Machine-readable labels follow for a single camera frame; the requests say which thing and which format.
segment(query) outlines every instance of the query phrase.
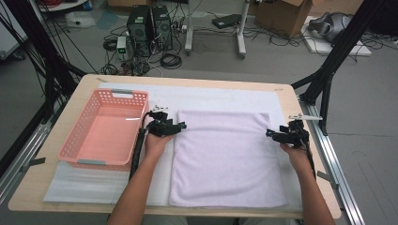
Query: light purple towel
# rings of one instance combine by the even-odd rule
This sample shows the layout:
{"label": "light purple towel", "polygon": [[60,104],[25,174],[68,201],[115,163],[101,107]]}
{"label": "light purple towel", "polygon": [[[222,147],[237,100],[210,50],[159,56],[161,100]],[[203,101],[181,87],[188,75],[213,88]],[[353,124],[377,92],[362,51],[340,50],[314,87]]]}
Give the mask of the light purple towel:
{"label": "light purple towel", "polygon": [[269,116],[260,112],[180,111],[169,203],[186,207],[287,204]]}

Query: person's right hand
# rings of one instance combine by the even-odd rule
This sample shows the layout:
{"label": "person's right hand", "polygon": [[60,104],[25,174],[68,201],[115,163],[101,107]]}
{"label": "person's right hand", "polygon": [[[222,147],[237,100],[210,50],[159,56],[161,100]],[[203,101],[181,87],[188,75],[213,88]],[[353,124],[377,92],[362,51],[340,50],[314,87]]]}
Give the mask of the person's right hand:
{"label": "person's right hand", "polygon": [[290,163],[292,163],[292,166],[298,175],[304,173],[312,175],[310,161],[307,158],[305,150],[290,147],[285,143],[281,143],[280,147],[289,155]]}

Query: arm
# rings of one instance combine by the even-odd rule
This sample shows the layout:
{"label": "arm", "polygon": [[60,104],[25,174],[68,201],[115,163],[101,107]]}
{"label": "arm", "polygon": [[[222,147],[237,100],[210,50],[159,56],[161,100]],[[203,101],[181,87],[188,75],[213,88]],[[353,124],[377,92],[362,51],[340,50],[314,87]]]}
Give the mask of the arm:
{"label": "arm", "polygon": [[146,135],[145,157],[117,201],[108,224],[141,224],[153,172],[165,145],[172,138]]}
{"label": "arm", "polygon": [[298,174],[305,224],[335,224],[319,186],[314,179],[305,151],[291,148],[283,143],[281,143],[281,148],[289,155],[290,162]]}

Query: wooden table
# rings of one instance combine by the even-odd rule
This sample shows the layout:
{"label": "wooden table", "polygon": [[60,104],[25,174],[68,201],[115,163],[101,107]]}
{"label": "wooden table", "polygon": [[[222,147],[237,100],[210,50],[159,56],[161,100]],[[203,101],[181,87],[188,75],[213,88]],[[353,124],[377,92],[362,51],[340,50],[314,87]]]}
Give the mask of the wooden table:
{"label": "wooden table", "polygon": [[[283,115],[286,121],[290,114],[302,113],[293,88],[288,84],[275,83],[256,83],[256,82],[222,82],[189,79],[166,79],[166,78],[146,78],[146,77],[122,77],[105,75],[86,75],[83,77],[76,91],[73,93],[67,107],[60,115],[54,125],[45,144],[38,152],[37,158],[46,158],[44,164],[32,166],[26,173],[13,197],[9,201],[10,210],[16,211],[42,211],[42,212],[95,212],[110,213],[114,206],[112,204],[93,204],[93,203],[56,203],[44,202],[43,197],[54,177],[54,172],[58,163],[57,153],[63,142],[68,137],[82,111],[91,92],[101,83],[134,83],[149,85],[172,85],[186,87],[208,87],[226,88],[240,90],[256,90],[275,92],[281,102]],[[314,153],[314,164],[317,171],[325,172],[313,139],[310,145]],[[322,194],[329,206],[334,218],[341,215],[340,207],[337,203],[330,183],[318,178]],[[181,215],[181,216],[206,216],[206,217],[276,217],[276,218],[302,218],[302,212],[281,212],[276,209],[205,209],[205,208],[181,208],[173,206],[148,206],[146,214],[156,215]]]}

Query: computer tower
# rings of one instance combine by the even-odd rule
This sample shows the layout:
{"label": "computer tower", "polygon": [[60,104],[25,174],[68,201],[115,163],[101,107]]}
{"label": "computer tower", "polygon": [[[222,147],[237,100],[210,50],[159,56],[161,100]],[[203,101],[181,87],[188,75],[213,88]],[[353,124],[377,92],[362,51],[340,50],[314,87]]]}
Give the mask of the computer tower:
{"label": "computer tower", "polygon": [[132,6],[127,21],[132,49],[135,56],[151,55],[150,44],[154,39],[150,7],[147,5]]}
{"label": "computer tower", "polygon": [[171,21],[166,6],[152,8],[153,23],[155,25],[155,39],[159,50],[172,50],[173,37]]}

